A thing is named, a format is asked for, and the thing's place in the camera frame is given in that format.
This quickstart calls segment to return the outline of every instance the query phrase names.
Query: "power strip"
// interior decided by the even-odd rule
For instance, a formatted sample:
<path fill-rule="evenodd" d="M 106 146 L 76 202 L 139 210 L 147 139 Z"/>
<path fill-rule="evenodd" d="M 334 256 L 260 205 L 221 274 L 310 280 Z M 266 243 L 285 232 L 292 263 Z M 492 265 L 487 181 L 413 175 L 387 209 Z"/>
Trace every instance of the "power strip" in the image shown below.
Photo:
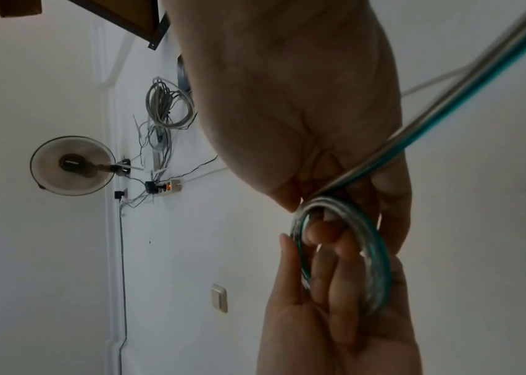
<path fill-rule="evenodd" d="M 164 196 L 174 193 L 178 193 L 182 190 L 183 185 L 181 185 L 181 180 L 169 180 L 166 181 L 162 186 L 158 186 L 158 194 L 154 196 Z"/>

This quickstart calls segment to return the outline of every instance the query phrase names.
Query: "fan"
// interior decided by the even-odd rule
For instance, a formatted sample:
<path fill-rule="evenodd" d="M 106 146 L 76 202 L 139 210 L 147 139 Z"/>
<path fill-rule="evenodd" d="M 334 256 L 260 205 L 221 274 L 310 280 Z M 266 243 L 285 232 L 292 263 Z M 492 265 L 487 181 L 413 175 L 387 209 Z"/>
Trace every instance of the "fan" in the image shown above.
<path fill-rule="evenodd" d="M 115 162 L 108 147 L 94 139 L 69 136 L 36 149 L 30 158 L 30 173 L 43 190 L 80 196 L 102 189 L 115 174 L 128 175 L 134 168 L 130 164 L 129 159 Z"/>

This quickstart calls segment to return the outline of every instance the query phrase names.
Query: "light switch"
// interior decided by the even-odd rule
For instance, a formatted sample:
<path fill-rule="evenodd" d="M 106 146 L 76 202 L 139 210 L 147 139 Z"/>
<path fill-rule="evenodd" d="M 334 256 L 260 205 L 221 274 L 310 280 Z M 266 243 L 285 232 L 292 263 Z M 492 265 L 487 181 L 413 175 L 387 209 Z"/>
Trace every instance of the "light switch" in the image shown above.
<path fill-rule="evenodd" d="M 228 297 L 226 289 L 219 285 L 212 285 L 212 305 L 223 313 L 228 312 Z"/>

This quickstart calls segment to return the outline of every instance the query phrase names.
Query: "white wall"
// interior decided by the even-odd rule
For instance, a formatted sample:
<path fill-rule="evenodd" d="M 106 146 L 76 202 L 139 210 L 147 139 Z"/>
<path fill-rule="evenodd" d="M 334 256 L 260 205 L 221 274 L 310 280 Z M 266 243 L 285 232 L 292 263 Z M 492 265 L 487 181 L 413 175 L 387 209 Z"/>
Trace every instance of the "white wall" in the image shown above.
<path fill-rule="evenodd" d="M 526 9 L 526 0 L 374 3 L 403 89 L 467 64 Z M 132 114 L 145 120 L 153 77 L 176 81 L 180 52 L 173 30 L 156 52 L 109 24 L 102 32 L 105 71 L 122 68 L 109 93 L 113 132 L 119 153 L 135 156 Z M 405 99 L 406 119 L 441 88 Z M 198 126 L 177 141 L 169 175 L 214 155 Z M 425 373 L 526 373 L 526 57 L 414 145 L 409 164 L 403 260 Z M 127 373 L 254 373 L 277 235 L 290 219 L 227 171 L 126 209 Z M 228 314 L 211 307 L 212 283 L 227 288 Z"/>
<path fill-rule="evenodd" d="M 103 374 L 111 339 L 106 193 L 41 191 L 40 144 L 104 140 L 91 24 L 66 1 L 0 20 L 0 374 Z"/>

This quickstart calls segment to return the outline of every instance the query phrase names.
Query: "brown box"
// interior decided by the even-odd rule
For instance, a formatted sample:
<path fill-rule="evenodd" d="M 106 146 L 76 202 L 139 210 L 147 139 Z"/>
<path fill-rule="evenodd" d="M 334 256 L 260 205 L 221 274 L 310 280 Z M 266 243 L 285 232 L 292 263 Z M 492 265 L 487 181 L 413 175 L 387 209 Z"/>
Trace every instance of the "brown box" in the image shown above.
<path fill-rule="evenodd" d="M 41 0 L 0 0 L 0 17 L 22 17 L 42 11 Z"/>

